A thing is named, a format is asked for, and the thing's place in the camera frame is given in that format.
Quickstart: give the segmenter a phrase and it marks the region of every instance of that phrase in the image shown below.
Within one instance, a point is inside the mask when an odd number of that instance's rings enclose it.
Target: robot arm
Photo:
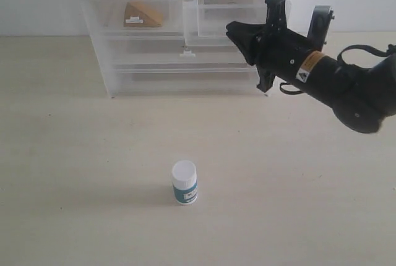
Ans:
[[[375,133],[382,121],[396,114],[396,47],[386,52],[355,45],[343,50],[338,59],[322,53],[330,22],[329,6],[314,10],[307,37],[287,28],[285,0],[265,0],[267,21],[262,25],[232,22],[227,25],[228,38],[239,48],[249,65],[256,65],[260,82],[257,88],[267,92],[275,76],[285,80],[281,90],[289,95],[307,93],[331,107],[336,117],[350,129]],[[377,66],[363,69],[347,64],[342,53],[363,49],[386,57]],[[282,88],[291,84],[300,91]]]

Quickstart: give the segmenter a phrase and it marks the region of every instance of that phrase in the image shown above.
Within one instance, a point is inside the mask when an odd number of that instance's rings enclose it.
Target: plastic storage container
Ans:
[[[225,27],[233,20],[264,23],[264,0],[81,1],[110,96],[240,91],[257,82]]]

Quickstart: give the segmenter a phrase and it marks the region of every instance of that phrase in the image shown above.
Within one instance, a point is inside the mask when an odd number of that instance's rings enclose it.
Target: wooden block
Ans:
[[[124,27],[162,27],[163,14],[140,1],[128,2],[125,8]]]

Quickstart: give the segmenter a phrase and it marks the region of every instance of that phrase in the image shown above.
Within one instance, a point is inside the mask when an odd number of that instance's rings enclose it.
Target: white bottle cap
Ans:
[[[172,168],[172,183],[179,190],[188,190],[197,182],[197,168],[191,161],[178,161]]]

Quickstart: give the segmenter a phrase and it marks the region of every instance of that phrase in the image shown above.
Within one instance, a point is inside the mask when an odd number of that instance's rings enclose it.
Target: beige table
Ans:
[[[2,266],[396,264],[396,118],[357,134],[277,88],[111,100],[84,37],[0,39],[0,108]],[[170,187],[182,158],[189,207]]]

